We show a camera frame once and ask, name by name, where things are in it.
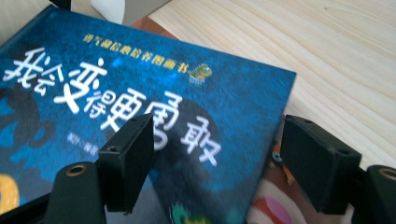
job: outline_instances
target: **wood grain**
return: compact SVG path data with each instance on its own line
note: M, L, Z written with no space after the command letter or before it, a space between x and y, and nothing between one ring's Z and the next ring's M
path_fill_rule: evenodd
M285 113L396 164L396 2L173 0L150 15L175 37L298 73Z

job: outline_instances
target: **book cover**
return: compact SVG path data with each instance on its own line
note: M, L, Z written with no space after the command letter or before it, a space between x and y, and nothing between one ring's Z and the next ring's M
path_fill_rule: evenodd
M56 7L0 48L0 72L3 211L153 113L155 164L134 212L110 223L243 223L295 78Z

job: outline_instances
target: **small logo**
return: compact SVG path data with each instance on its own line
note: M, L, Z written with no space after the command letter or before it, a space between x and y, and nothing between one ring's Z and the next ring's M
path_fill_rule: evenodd
M194 70L188 71L189 82L196 86L201 86L205 83L207 77L212 76L212 70L205 63L198 65Z

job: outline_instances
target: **blue book cover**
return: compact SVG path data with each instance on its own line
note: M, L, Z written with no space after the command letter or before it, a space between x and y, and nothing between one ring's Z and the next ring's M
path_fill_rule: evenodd
M243 223L295 78L56 7L0 48L0 73L0 214L154 115L156 161L133 213L109 223Z

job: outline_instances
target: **wooden table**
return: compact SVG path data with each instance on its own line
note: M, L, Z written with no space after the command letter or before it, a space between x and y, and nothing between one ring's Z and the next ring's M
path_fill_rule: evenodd
M0 3L0 43L47 4L29 2ZM285 113L357 149L366 168L396 166L395 11L392 0L172 0L150 17L180 40L296 71Z

